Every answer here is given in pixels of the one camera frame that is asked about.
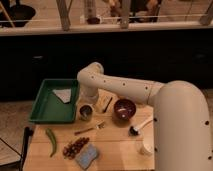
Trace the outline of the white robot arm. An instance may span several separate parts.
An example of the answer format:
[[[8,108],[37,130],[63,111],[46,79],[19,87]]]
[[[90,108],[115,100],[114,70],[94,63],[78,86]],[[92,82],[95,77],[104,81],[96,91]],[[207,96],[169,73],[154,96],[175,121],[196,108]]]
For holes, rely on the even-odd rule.
[[[155,171],[213,171],[208,104],[187,81],[157,81],[108,76],[93,62],[77,74],[83,97],[98,99],[100,89],[153,108]]]

